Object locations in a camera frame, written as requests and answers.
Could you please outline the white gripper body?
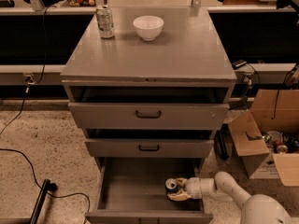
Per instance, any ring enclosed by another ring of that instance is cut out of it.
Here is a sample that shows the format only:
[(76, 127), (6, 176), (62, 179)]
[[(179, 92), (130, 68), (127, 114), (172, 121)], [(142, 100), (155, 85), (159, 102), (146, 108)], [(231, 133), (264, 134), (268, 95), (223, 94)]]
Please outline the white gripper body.
[(200, 179), (198, 177), (189, 178), (185, 183), (184, 189), (189, 199), (197, 200), (202, 198)]

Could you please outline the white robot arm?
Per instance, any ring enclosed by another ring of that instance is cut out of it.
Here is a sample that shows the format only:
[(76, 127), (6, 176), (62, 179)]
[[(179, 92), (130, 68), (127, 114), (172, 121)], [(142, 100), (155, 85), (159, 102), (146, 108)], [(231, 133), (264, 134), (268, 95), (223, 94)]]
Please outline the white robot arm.
[(226, 172), (218, 172), (213, 178), (169, 178), (165, 189), (173, 202), (203, 197), (234, 201), (241, 211), (240, 224), (292, 224), (291, 216), (278, 201), (264, 194), (250, 195)]

